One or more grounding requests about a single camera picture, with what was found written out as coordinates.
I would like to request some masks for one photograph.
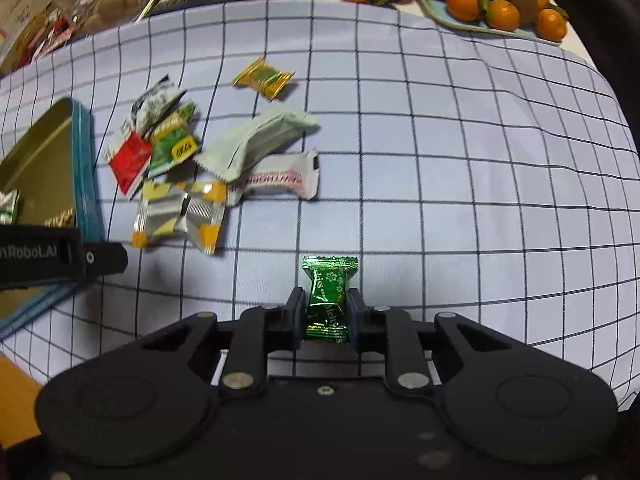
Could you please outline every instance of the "pink text on wrapper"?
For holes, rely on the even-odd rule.
[[[247,184],[289,184],[291,186],[302,186],[302,175],[297,171],[269,171],[268,173],[257,173],[247,179]]]

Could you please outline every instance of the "gold candy wrapper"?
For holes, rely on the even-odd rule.
[[[274,99],[293,77],[294,72],[280,72],[259,57],[233,80],[235,86],[250,86],[267,99]]]
[[[131,245],[144,248],[162,236],[186,236],[205,254],[216,249],[225,215],[224,182],[179,182],[142,187]]]
[[[67,209],[59,215],[44,221],[45,227],[76,227],[76,212],[74,209]]]

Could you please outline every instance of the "green candy package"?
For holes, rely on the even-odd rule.
[[[347,342],[344,298],[347,282],[358,271],[358,259],[354,256],[305,256],[302,268],[311,278],[306,338]]]
[[[195,111],[196,105],[188,101],[152,130],[149,178],[166,173],[198,151],[198,143],[189,130],[189,121]]]

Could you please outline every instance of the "metal tin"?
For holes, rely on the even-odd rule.
[[[0,190],[20,191],[17,224],[38,224],[75,209],[85,241],[102,239],[93,178],[91,117],[78,102],[55,103],[0,164]],[[77,284],[0,292],[0,338],[68,295]]]

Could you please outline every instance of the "grid tablecloth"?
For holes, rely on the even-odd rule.
[[[284,97],[321,128],[318,199],[254,196],[226,213],[207,257],[181,240],[130,247],[136,201],[100,151],[133,99],[165,74],[200,111],[204,148],[269,102],[231,81],[257,56],[295,71]],[[360,260],[371,306],[477,320],[593,371],[621,404],[640,387],[640,170],[609,84],[554,46],[455,33],[348,3],[271,0],[175,12],[109,30],[0,82],[2,154],[65,95],[95,120],[104,230],[129,267],[2,341],[41,383],[183,316],[237,319],[307,288],[306,254]],[[181,178],[210,178],[194,165]],[[270,373],[379,374],[378,354],[305,344]]]

